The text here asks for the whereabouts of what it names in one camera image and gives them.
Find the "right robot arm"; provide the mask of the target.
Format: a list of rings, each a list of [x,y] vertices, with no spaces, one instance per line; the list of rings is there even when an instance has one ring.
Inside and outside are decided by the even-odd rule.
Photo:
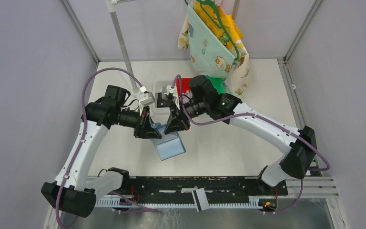
[[[270,194],[281,181],[288,178],[304,179],[317,155],[315,131],[309,126],[302,129],[279,123],[248,106],[240,98],[219,93],[204,75],[189,81],[192,97],[183,102],[180,76],[172,85],[163,87],[162,97],[171,101],[165,134],[187,131],[194,118],[203,114],[212,120],[207,125],[224,122],[242,128],[275,146],[283,156],[266,166],[259,174],[256,189]]]

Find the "blue card holder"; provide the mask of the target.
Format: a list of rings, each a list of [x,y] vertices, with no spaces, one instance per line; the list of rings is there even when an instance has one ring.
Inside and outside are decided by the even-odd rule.
[[[178,132],[165,134],[164,130],[166,129],[166,124],[162,125],[161,123],[152,124],[152,128],[157,130],[162,136],[161,139],[151,139],[161,161],[186,152],[183,141]]]

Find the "white magnetic stripe card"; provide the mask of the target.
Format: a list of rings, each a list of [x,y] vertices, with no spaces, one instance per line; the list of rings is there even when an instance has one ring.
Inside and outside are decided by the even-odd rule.
[[[204,188],[193,190],[192,196],[197,212],[210,209],[210,204]]]

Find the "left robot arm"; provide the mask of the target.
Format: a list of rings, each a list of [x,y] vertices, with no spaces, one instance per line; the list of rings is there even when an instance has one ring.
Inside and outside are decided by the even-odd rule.
[[[124,88],[109,85],[103,97],[82,108],[78,137],[63,168],[53,182],[45,182],[41,188],[43,196],[56,210],[86,218],[97,200],[112,191],[126,194],[130,190],[130,175],[124,169],[111,167],[104,175],[87,179],[97,150],[113,125],[132,128],[135,138],[161,139],[150,117],[153,94],[144,86],[140,88],[138,111],[127,107],[130,95]]]

